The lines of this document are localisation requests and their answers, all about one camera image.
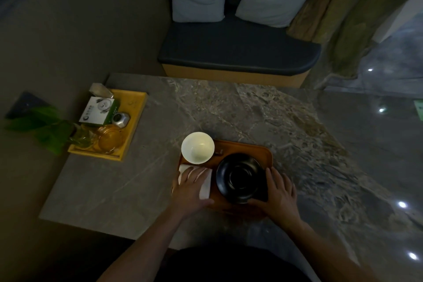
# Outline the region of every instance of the tray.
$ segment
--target tray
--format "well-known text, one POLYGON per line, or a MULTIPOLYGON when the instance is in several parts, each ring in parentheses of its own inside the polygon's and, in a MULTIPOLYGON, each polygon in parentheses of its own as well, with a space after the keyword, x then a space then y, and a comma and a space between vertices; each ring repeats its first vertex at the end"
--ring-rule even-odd
POLYGON ((125 139, 122 147, 112 154, 102 154, 96 152, 92 147, 81 149, 75 145, 69 146, 68 152, 72 154, 79 154, 85 156, 93 156, 109 159, 112 161, 122 161, 126 152, 130 147, 132 136, 137 128, 141 113, 143 112, 145 103, 147 102, 148 94, 144 92, 132 92, 130 90, 110 89, 113 97, 120 101, 119 112, 128 113, 131 117, 128 125, 122 129, 122 135, 125 139))
MULTIPOLYGON (((255 206, 251 206, 248 204, 232 204, 225 199, 225 197, 220 194, 219 189, 217 188, 216 184, 216 169, 219 165, 220 161, 222 161, 226 156, 234 153, 245 153, 254 157, 260 165, 266 169, 267 167, 271 167, 273 165, 273 156, 272 152, 269 151, 268 148, 263 146, 257 145, 250 145, 250 144, 243 144, 234 141, 221 141, 221 140, 213 140, 214 141, 214 151, 220 152, 222 151, 222 155, 214 155, 204 164, 201 164, 202 167, 207 167, 212 169, 211 173, 211 187, 210 187, 210 198, 214 200, 214 204, 210 205, 209 208, 219 211, 225 212, 232 215, 238 215, 241 217, 248 217, 252 219, 263 219, 266 215, 255 206)), ((190 164, 187 160, 182 156, 179 158, 178 168, 181 164, 190 164)))

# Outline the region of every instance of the marble table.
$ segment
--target marble table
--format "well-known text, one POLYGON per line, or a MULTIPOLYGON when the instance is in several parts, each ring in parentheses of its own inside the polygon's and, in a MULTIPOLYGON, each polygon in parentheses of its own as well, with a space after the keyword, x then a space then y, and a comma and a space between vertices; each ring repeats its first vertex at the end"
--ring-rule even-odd
MULTIPOLYGON (((381 280, 423 279, 408 256, 423 261, 423 122, 410 98, 131 74, 112 74, 107 86, 149 94, 128 154, 69 156, 41 219, 137 238, 169 202, 182 140, 201 130, 267 146, 299 189, 302 218, 381 280)), ((301 257, 283 254, 285 239, 268 219, 204 210, 171 247, 233 241, 301 257)))

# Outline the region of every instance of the folded napkin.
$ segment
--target folded napkin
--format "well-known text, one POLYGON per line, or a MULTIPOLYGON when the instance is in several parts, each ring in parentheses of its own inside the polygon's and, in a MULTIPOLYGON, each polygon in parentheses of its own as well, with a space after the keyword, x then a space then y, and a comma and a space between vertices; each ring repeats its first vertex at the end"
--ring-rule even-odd
MULTIPOLYGON (((178 183, 181 183, 181 177, 182 177, 182 173, 188 168, 188 167, 193 167, 194 169, 197 169, 200 166, 194 166, 194 165, 186 165, 186 164, 181 164, 179 165, 179 177, 178 177, 178 183)), ((203 185, 201 186, 200 189, 200 199, 208 199, 210 196, 210 185, 212 183, 211 177, 212 177, 212 170, 211 169, 205 169, 204 171, 202 171, 201 173, 198 174, 198 176, 200 176, 201 174, 203 174, 204 172, 208 172, 209 174, 207 175, 206 180, 204 181, 203 185)))

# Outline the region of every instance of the dark chair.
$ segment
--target dark chair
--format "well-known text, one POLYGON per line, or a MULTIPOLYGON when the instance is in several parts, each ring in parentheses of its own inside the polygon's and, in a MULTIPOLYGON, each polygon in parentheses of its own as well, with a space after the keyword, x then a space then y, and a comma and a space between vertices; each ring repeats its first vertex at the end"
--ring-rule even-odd
POLYGON ((241 0, 226 0, 217 23, 173 22, 159 54, 171 77, 299 87, 317 62, 319 44, 294 39, 285 28, 235 16, 241 0))

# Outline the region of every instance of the gray wall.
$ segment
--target gray wall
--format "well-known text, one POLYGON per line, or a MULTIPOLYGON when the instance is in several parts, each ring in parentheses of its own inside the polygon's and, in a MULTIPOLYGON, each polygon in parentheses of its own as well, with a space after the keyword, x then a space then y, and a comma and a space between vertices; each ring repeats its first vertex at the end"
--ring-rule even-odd
MULTIPOLYGON (((110 72, 164 75, 169 0, 20 0, 0 21, 0 113, 23 90, 75 118, 110 72)), ((0 130, 0 276, 14 281, 108 237, 37 219, 66 154, 0 130)))

